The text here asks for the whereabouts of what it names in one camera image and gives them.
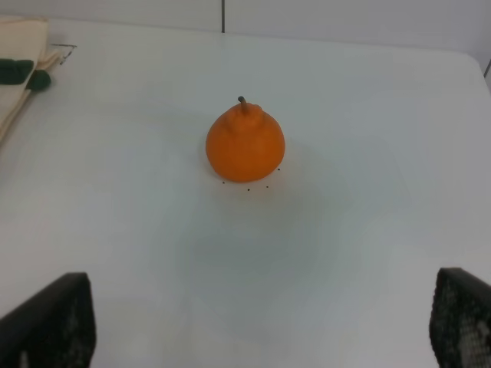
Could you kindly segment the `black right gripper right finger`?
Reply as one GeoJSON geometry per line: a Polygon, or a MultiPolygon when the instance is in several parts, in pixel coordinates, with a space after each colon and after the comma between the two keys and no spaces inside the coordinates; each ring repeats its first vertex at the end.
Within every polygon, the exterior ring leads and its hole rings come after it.
{"type": "Polygon", "coordinates": [[[438,366],[490,366],[490,285],[462,268],[437,273],[429,322],[438,366]]]}

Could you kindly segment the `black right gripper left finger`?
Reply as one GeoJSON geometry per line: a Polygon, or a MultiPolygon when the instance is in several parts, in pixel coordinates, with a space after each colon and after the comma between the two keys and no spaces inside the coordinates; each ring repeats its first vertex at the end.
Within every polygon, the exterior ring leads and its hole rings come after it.
{"type": "Polygon", "coordinates": [[[64,274],[1,318],[2,367],[89,367],[95,348],[84,272],[64,274]]]}

